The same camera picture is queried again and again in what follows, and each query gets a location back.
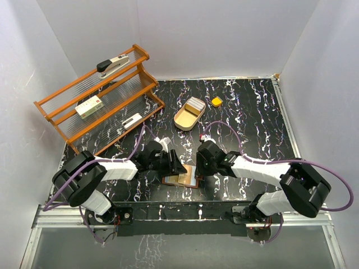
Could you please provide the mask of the gold credit card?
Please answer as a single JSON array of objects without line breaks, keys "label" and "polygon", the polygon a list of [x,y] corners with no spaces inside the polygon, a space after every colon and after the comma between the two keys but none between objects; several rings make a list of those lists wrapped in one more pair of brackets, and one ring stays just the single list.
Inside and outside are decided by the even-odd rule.
[{"label": "gold credit card", "polygon": [[171,175],[165,177],[164,182],[166,184],[178,184],[178,180],[179,180],[179,175]]}]

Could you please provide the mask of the brown leather card holder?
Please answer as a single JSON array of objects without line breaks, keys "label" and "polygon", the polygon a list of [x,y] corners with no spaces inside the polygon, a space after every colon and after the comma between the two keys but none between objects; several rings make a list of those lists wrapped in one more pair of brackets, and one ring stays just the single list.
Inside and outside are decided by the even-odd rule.
[{"label": "brown leather card holder", "polygon": [[172,185],[178,187],[188,187],[188,188],[198,188],[199,182],[203,181],[203,177],[198,177],[195,175],[196,167],[192,165],[184,165],[187,169],[186,174],[179,174],[178,184],[166,184],[164,182],[165,177],[162,179],[162,183],[165,185]]}]

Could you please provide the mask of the beige oval tray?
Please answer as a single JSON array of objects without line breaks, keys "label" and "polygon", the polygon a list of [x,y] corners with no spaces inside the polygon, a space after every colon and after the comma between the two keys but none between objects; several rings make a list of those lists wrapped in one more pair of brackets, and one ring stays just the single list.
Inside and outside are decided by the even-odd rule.
[{"label": "beige oval tray", "polygon": [[205,109],[203,111],[199,111],[196,108],[193,108],[192,106],[188,105],[186,101],[186,103],[174,116],[174,124],[177,128],[183,131],[190,131],[202,117],[204,111]]}]

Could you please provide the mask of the stack of credit cards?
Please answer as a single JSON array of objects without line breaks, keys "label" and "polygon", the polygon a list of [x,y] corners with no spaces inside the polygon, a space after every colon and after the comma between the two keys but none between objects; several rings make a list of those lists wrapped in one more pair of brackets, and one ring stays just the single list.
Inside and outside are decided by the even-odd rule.
[{"label": "stack of credit cards", "polygon": [[201,101],[198,98],[195,97],[191,97],[188,101],[187,104],[192,106],[193,108],[196,108],[199,111],[203,111],[205,109],[205,103],[203,101]]}]

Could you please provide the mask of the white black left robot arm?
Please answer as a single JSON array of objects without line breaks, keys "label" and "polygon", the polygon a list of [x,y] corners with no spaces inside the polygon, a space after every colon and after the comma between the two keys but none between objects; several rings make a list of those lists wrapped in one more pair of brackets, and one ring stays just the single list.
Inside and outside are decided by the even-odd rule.
[{"label": "white black left robot arm", "polygon": [[168,149],[167,138],[157,138],[128,160],[100,158],[83,151],[55,173],[52,183],[71,207],[83,207],[100,222],[109,224],[116,217],[116,206],[97,190],[100,182],[131,181],[136,174],[146,171],[157,171],[160,177],[187,173],[176,151]]}]

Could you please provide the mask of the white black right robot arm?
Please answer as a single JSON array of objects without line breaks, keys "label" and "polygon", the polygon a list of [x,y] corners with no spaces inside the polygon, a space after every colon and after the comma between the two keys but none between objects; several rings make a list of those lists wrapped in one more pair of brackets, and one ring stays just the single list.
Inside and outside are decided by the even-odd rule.
[{"label": "white black right robot arm", "polygon": [[197,149],[195,174],[254,179],[278,187],[278,191],[258,194],[249,206],[230,213],[249,222],[263,222],[269,216],[288,211],[315,218],[332,189],[312,165],[301,159],[271,164],[235,151],[226,153],[211,140]]}]

